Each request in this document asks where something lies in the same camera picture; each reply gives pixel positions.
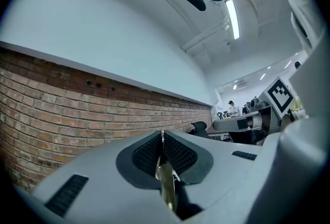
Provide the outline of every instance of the fluorescent light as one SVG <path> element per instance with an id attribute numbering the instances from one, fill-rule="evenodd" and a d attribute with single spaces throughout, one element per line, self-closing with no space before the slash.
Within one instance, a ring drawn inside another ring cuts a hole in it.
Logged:
<path id="1" fill-rule="evenodd" d="M 237 14 L 236 14 L 234 1 L 233 0 L 226 1 L 226 6 L 227 6 L 227 9 L 229 12 L 230 20 L 232 22 L 234 39 L 238 39 L 239 38 L 239 27 L 238 27 L 238 20 L 237 20 Z"/>
<path id="2" fill-rule="evenodd" d="M 289 61 L 289 63 L 284 67 L 284 69 L 287 68 L 291 62 L 292 62 L 292 61 Z"/>

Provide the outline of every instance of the brick wall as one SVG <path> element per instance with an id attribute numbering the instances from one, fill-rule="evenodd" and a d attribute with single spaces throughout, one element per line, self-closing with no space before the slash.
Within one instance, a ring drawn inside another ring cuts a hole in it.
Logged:
<path id="1" fill-rule="evenodd" d="M 210 126 L 208 106 L 0 50 L 1 158 L 26 190 L 92 146 Z"/>

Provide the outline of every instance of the white ceiling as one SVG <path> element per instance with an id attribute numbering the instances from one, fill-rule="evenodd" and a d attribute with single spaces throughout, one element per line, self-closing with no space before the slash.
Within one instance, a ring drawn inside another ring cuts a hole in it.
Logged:
<path id="1" fill-rule="evenodd" d="M 274 80 L 279 75 L 282 75 L 288 71 L 295 71 L 294 63 L 296 61 L 299 61 L 300 63 L 303 63 L 305 59 L 307 58 L 307 55 L 304 51 L 301 51 L 297 54 L 292 55 L 291 57 L 276 62 L 272 65 L 269 65 L 271 68 L 268 69 L 268 67 L 262 68 L 259 71 L 256 71 L 252 74 L 243 76 L 239 79 L 232 80 L 231 82 L 222 85 L 217 88 L 218 92 L 220 94 L 226 93 L 226 92 L 232 92 L 234 85 L 237 85 L 237 91 L 240 89 L 246 89 L 248 87 L 253 87 L 255 85 L 259 85 L 261 83 L 266 83 L 269 80 Z"/>
<path id="2" fill-rule="evenodd" d="M 247 1 L 234 0 L 240 27 L 240 38 L 234 40 L 231 30 L 224 29 L 228 14 L 223 2 L 204 0 L 207 9 L 200 12 L 186 0 L 123 1 L 162 25 L 204 70 L 226 59 L 239 59 L 243 53 L 251 55 L 257 52 L 253 41 L 267 38 L 268 34 L 280 39 L 283 27 L 280 21 L 289 17 L 290 12 L 287 0 L 250 0 L 257 14 Z M 207 32 L 211 35 L 201 42 L 200 38 Z"/>

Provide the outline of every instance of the ceiling light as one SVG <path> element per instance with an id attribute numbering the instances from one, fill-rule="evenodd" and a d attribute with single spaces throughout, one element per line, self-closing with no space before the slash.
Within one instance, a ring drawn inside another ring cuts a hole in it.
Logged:
<path id="1" fill-rule="evenodd" d="M 236 14 L 234 1 L 233 0 L 226 1 L 226 6 L 228 9 L 230 20 L 232 22 L 234 39 L 238 39 L 239 38 L 239 27 L 238 27 L 238 20 L 237 20 L 237 14 Z"/>
<path id="2" fill-rule="evenodd" d="M 289 63 L 284 67 L 284 69 L 287 68 L 291 62 L 292 62 L 292 61 L 289 61 Z"/>

